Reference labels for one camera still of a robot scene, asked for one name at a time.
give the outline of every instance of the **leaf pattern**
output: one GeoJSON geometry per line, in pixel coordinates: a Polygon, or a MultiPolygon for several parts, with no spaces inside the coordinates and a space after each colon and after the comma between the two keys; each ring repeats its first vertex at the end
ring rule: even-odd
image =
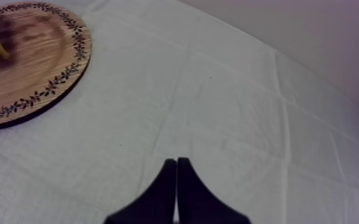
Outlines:
{"type": "Polygon", "coordinates": [[[61,9],[43,2],[21,3],[17,5],[8,5],[6,7],[1,7],[0,14],[9,11],[13,12],[17,10],[26,10],[29,8],[38,8],[42,11],[57,15],[61,20],[64,21],[68,29],[74,32],[72,38],[74,40],[74,58],[76,59],[76,62],[71,63],[71,65],[65,67],[64,70],[60,73],[60,75],[55,76],[53,80],[49,80],[48,85],[44,87],[43,91],[35,91],[33,95],[30,95],[27,98],[21,98],[10,106],[2,106],[0,108],[0,119],[4,117],[9,117],[10,114],[16,113],[20,110],[32,108],[34,105],[36,105],[37,102],[41,102],[43,98],[46,98],[49,95],[55,95],[57,92],[59,92],[58,86],[60,84],[66,83],[67,80],[70,79],[70,76],[72,74],[77,73],[79,71],[79,67],[81,66],[80,62],[87,58],[87,53],[85,51],[85,38],[82,34],[83,27],[78,25],[76,20],[70,18],[68,13],[62,12],[61,9]]]}

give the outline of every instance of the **wooden plate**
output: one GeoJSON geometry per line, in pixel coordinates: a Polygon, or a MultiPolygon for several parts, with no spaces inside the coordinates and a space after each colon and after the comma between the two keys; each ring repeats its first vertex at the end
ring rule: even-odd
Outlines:
{"type": "Polygon", "coordinates": [[[42,2],[0,7],[0,127],[50,107],[81,78],[91,35],[74,13],[42,2]]]}

